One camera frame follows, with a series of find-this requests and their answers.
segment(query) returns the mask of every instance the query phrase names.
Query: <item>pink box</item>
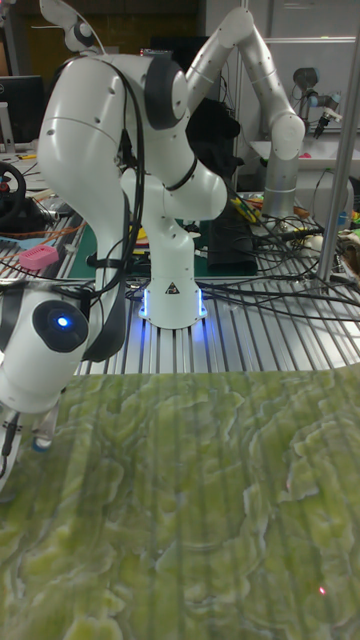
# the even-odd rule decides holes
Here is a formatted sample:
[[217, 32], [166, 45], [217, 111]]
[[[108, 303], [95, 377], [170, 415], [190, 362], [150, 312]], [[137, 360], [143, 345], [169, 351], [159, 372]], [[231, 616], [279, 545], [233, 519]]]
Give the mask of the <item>pink box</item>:
[[43, 269], [57, 260], [59, 260], [59, 254], [55, 247], [47, 247], [46, 244], [39, 244], [19, 255], [20, 265], [31, 271]]

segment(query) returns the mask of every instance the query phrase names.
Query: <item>metal pole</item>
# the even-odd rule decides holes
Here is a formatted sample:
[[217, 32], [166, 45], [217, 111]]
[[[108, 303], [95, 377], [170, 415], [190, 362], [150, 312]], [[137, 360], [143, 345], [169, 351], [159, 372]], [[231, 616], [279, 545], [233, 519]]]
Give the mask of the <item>metal pole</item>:
[[8, 107], [9, 105], [7, 102], [0, 102], [0, 127], [5, 145], [5, 153], [12, 156], [15, 155], [15, 143]]
[[339, 149], [336, 157], [335, 175], [331, 194], [331, 208], [326, 224], [324, 242], [320, 254], [317, 277], [328, 281], [333, 266], [339, 214], [343, 211], [347, 181], [350, 173], [356, 131], [360, 115], [360, 27], [355, 42], [355, 52], [351, 65], [347, 100]]

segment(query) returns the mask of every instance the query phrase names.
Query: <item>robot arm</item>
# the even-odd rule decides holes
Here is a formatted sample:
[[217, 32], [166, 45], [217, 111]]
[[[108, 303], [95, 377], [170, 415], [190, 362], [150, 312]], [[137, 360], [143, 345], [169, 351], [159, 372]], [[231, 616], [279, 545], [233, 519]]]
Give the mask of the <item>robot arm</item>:
[[235, 46], [270, 130], [271, 154], [263, 211], [283, 217], [293, 211], [298, 157], [305, 127], [290, 106], [270, 51], [247, 9], [238, 7], [230, 11], [194, 59], [186, 74], [189, 108], [191, 112], [196, 109]]
[[314, 138], [318, 139], [331, 120], [341, 122], [342, 116], [336, 113], [341, 100], [338, 93], [330, 96], [321, 95], [314, 90], [320, 80], [319, 70], [315, 67], [301, 67], [296, 69], [293, 80], [302, 92], [299, 107], [299, 117], [304, 121], [306, 133], [310, 131], [311, 123], [308, 121], [310, 107], [323, 107], [323, 113], [319, 118], [314, 132]]
[[79, 20], [75, 9], [62, 0], [40, 0], [40, 9], [45, 20], [64, 29], [65, 43], [70, 51], [94, 50], [94, 34], [86, 22]]
[[[133, 173], [126, 172], [120, 182], [116, 164], [125, 104], [126, 129], [138, 161], [142, 155], [134, 103], [126, 97], [130, 87], [142, 122], [144, 165], [151, 174], [145, 180], [143, 216], [156, 283], [151, 287], [154, 302], [149, 317], [158, 326], [170, 322], [171, 328], [176, 328], [180, 322], [185, 327], [199, 317], [199, 291], [193, 277], [193, 243], [174, 218], [217, 217], [226, 205], [227, 191], [222, 179], [195, 158], [188, 144], [188, 89], [181, 69], [169, 60], [125, 55], [74, 60], [66, 67], [51, 98], [40, 135], [38, 160], [48, 184], [93, 228], [98, 260], [106, 260], [109, 254], [121, 259], [123, 245], [117, 240], [123, 233], [124, 193], [134, 203]], [[169, 267], [164, 267], [166, 260], [172, 267], [176, 264], [173, 277], [181, 291], [181, 296], [172, 300], [172, 320], [164, 312], [164, 300], [169, 298], [166, 291], [171, 284]], [[103, 277], [104, 270], [99, 269], [97, 289], [101, 288]], [[106, 322], [114, 313], [113, 302], [110, 293], [102, 298]], [[91, 335], [101, 329], [98, 324], [94, 331], [92, 327], [91, 314]], [[86, 356], [92, 359], [93, 353]]]
[[36, 428], [42, 450], [51, 442], [60, 393], [84, 354], [89, 329], [84, 315], [47, 284], [0, 286], [1, 490], [24, 427]]

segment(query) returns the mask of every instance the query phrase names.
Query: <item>robot end effector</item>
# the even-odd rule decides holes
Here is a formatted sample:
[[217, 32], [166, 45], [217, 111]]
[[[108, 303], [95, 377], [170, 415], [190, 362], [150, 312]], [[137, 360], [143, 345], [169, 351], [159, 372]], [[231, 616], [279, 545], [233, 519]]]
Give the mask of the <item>robot end effector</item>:
[[319, 95], [317, 91], [314, 90], [315, 85], [320, 80], [320, 73], [315, 67], [297, 69], [293, 75], [293, 80], [302, 92], [299, 116], [304, 121], [306, 133], [310, 130], [310, 123], [308, 121], [310, 107], [323, 107], [323, 113], [319, 118], [314, 132], [314, 138], [318, 139], [331, 120], [335, 122], [342, 120], [342, 116], [336, 113], [341, 96], [338, 93]]

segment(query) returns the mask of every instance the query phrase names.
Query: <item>blue led light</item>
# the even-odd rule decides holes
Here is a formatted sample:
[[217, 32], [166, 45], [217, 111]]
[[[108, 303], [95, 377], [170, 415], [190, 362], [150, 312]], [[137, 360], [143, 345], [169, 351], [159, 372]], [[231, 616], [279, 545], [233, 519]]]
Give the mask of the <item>blue led light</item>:
[[143, 297], [143, 306], [140, 309], [139, 315], [141, 318], [147, 318], [148, 316], [148, 290], [145, 289]]
[[70, 320], [62, 316], [61, 318], [57, 319], [57, 323], [59, 327], [61, 327], [62, 329], [66, 329], [70, 325]]
[[199, 317], [205, 318], [207, 311], [203, 305], [203, 292], [199, 289]]

